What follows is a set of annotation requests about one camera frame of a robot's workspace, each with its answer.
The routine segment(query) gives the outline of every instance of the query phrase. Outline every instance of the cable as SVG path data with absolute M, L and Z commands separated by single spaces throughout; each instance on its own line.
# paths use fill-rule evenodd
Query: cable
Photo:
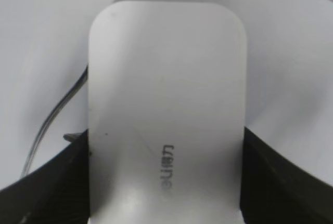
M 30 152 L 27 156 L 25 161 L 21 178 L 25 177 L 30 170 L 32 162 L 36 156 L 37 149 L 41 144 L 41 141 L 47 132 L 48 128 L 50 127 L 53 120 L 57 117 L 59 112 L 65 107 L 65 105 L 74 97 L 74 95 L 81 89 L 81 87 L 85 84 L 88 79 L 88 66 L 85 68 L 84 72 L 82 73 L 81 77 L 78 81 L 72 86 L 72 88 L 65 94 L 65 96 L 60 100 L 60 102 L 53 108 L 51 113 L 47 116 L 43 125 L 41 126 L 40 130 L 38 131 L 34 142 L 31 145 Z

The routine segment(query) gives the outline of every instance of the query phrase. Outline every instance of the white rounded rectangle device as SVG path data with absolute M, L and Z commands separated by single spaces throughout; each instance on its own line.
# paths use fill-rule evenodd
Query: white rounded rectangle device
M 91 223 L 243 223 L 245 84 L 245 32 L 226 8 L 101 12 L 89 39 Z

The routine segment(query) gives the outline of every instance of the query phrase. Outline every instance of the white wall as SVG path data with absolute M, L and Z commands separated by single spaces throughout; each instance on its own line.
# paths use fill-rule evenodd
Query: white wall
M 0 188 L 18 179 L 34 135 L 87 63 L 94 17 L 116 0 L 0 0 Z M 233 10 L 248 34 L 247 125 L 333 185 L 333 3 L 209 1 Z M 56 119 L 39 167 L 87 127 L 87 90 Z

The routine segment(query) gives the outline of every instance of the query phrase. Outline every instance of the white backdrop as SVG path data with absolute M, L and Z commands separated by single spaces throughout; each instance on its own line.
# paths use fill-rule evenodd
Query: white backdrop
M 19 178 L 47 114 L 87 63 L 94 17 L 118 0 L 0 0 L 0 188 Z M 333 185 L 333 3 L 216 2 L 248 35 L 246 124 L 282 155 Z M 34 168 L 87 128 L 84 87 L 45 136 Z

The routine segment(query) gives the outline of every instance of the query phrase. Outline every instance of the white plastic device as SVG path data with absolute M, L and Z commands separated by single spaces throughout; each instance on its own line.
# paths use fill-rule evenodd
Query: white plastic device
M 243 223 L 245 90 L 245 31 L 228 9 L 101 12 L 89 38 L 91 223 Z

